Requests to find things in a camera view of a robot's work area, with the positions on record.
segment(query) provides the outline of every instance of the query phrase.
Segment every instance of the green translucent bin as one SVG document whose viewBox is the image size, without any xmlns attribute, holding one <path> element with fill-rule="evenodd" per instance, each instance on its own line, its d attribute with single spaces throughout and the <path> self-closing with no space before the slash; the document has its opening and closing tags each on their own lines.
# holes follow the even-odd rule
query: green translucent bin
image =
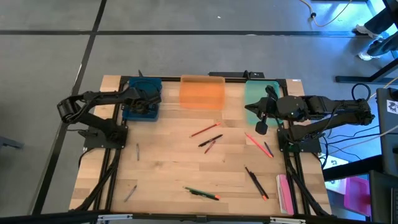
<svg viewBox="0 0 398 224">
<path fill-rule="evenodd" d="M 279 98 L 279 84 L 276 81 L 247 81 L 244 87 L 244 104 L 257 103 L 261 97 L 266 97 L 267 85 L 274 87 Z M 260 119 L 253 112 L 246 110 L 246 121 L 248 124 L 256 124 Z M 276 120 L 267 118 L 267 125 L 270 127 L 277 126 Z"/>
</svg>

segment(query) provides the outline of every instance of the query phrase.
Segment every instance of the wooden tabletop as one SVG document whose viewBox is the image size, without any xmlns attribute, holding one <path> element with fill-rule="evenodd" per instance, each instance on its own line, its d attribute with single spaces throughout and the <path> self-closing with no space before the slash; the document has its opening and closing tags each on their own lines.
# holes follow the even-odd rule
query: wooden tabletop
<svg viewBox="0 0 398 224">
<path fill-rule="evenodd" d="M 120 76 L 105 75 L 101 91 L 118 90 Z M 244 83 L 226 83 L 226 101 L 222 111 L 187 110 L 179 106 L 179 82 L 162 82 L 162 102 L 157 122 L 127 122 L 126 147 L 122 149 L 112 212 L 174 213 L 207 215 L 283 215 L 280 212 L 276 176 L 285 174 L 279 152 L 276 128 L 265 136 L 246 124 Z M 289 95 L 304 95 L 300 80 L 287 80 Z M 97 106 L 94 114 L 111 118 L 113 105 Z M 189 135 L 221 121 L 215 127 L 193 138 Z M 246 136 L 267 142 L 275 157 L 267 157 Z M 216 135 L 213 148 L 199 143 Z M 136 144 L 140 160 L 136 157 Z M 79 206 L 93 190 L 100 175 L 104 149 L 94 149 L 81 161 L 70 208 Z M 319 161 L 311 154 L 301 153 L 305 183 L 315 200 L 331 212 Z M 244 170 L 255 173 L 269 200 L 263 201 L 256 186 Z M 137 189 L 127 202 L 131 189 Z M 183 186 L 218 194 L 220 201 L 192 195 Z M 104 208 L 107 187 L 101 208 Z M 302 213 L 300 191 L 296 188 L 298 209 Z"/>
</svg>

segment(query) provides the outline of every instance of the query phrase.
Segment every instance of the gray floor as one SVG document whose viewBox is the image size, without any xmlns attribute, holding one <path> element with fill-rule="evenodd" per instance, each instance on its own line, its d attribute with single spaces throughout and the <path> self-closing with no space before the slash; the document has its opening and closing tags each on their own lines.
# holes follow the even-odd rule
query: gray floor
<svg viewBox="0 0 398 224">
<path fill-rule="evenodd" d="M 90 30 L 99 5 L 99 0 L 3 0 L 0 29 Z M 313 3 L 321 24 L 344 5 Z M 113 0 L 107 3 L 99 29 L 347 31 L 371 18 L 365 3 L 353 3 L 322 29 L 307 21 L 308 15 L 299 0 Z M 60 124 L 55 106 L 70 93 L 87 40 L 87 36 L 0 35 L 0 136 L 25 143 L 23 150 L 0 150 L 0 217 L 29 212 Z M 393 59 L 390 54 L 370 62 L 355 57 L 370 42 L 363 37 L 98 36 L 80 92 L 98 90 L 103 75 L 135 75 L 138 69 L 145 75 L 165 76 L 247 69 L 269 78 L 301 79 L 308 95 L 350 99 L 352 85 L 335 83 L 335 75 L 369 76 Z M 379 87 L 371 86 L 372 91 Z M 360 89 L 357 94 L 365 97 Z M 345 126 L 332 135 L 361 129 Z M 67 134 L 45 213 L 68 209 L 82 143 L 76 133 Z M 379 154 L 380 146 L 373 141 L 348 151 L 365 158 Z M 357 159 L 342 152 L 335 155 Z"/>
</svg>

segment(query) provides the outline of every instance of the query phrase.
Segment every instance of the orange container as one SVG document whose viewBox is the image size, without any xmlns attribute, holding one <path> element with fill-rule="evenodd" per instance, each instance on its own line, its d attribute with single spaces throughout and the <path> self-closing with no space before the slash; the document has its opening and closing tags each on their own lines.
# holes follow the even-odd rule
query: orange container
<svg viewBox="0 0 398 224">
<path fill-rule="evenodd" d="M 202 75 L 181 76 L 180 106 L 189 109 L 222 110 L 225 78 Z"/>
</svg>

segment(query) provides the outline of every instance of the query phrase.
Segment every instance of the shoe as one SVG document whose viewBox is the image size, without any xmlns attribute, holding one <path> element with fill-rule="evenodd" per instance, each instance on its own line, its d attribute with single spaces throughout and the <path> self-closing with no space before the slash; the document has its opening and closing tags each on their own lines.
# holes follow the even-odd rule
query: shoe
<svg viewBox="0 0 398 224">
<path fill-rule="evenodd" d="M 357 24 L 357 25 L 355 26 L 355 29 L 356 29 L 358 32 L 360 32 L 361 34 L 367 34 L 367 35 L 369 35 L 372 39 L 378 39 L 378 38 L 381 37 L 380 34 L 374 34 L 374 33 L 372 33 L 370 30 L 368 30 L 368 29 L 367 29 L 365 26 L 363 26 L 363 25 Z"/>
<path fill-rule="evenodd" d="M 374 58 L 381 58 L 381 56 L 370 56 L 367 52 L 360 52 L 358 57 L 362 60 L 372 60 Z"/>
</svg>

